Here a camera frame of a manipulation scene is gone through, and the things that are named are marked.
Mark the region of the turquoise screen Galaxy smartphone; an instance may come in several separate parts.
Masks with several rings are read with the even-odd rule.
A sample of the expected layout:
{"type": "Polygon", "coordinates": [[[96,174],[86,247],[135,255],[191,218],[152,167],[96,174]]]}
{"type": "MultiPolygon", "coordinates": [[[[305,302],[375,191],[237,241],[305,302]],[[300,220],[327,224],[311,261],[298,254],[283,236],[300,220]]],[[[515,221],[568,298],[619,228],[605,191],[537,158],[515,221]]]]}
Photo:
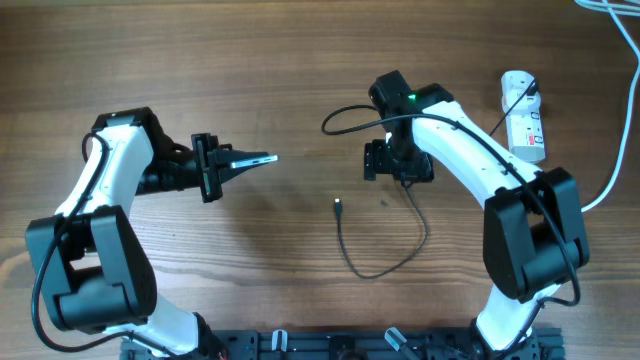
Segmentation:
{"type": "Polygon", "coordinates": [[[268,155],[268,156],[253,157],[253,158],[233,161],[230,163],[230,167],[232,169],[242,169],[242,168],[249,168],[254,166],[261,166],[264,164],[278,162],[278,161],[279,161],[278,155],[268,155]]]}

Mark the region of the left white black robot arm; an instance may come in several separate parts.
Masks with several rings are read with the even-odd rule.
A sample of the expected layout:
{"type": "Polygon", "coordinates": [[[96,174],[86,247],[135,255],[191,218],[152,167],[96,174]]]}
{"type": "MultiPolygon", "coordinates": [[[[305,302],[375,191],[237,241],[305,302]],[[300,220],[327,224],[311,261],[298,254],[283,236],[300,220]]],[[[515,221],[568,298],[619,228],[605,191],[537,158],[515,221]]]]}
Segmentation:
{"type": "Polygon", "coordinates": [[[148,107],[97,117],[81,143],[85,166],[72,193],[25,233],[35,271],[32,326],[45,346],[78,353],[122,339],[129,356],[228,357],[201,315],[159,295],[131,206],[138,195],[190,188],[214,202],[223,183],[279,158],[237,150],[210,133],[191,141],[174,142],[148,107]]]}

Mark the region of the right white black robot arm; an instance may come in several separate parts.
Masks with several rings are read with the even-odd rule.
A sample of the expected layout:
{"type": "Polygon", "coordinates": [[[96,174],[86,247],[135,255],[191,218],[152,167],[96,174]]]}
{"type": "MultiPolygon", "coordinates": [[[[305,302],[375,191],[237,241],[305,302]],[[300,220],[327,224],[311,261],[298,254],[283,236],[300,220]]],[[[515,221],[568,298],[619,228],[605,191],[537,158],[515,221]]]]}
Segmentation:
{"type": "Polygon", "coordinates": [[[439,161],[484,212],[483,261],[493,288],[474,327],[486,352],[517,351],[545,305],[578,304],[577,271],[590,250],[566,170],[543,171],[510,154],[437,83],[413,90],[394,70],[375,80],[369,97],[386,136],[365,146],[365,179],[427,183],[439,161]]]}

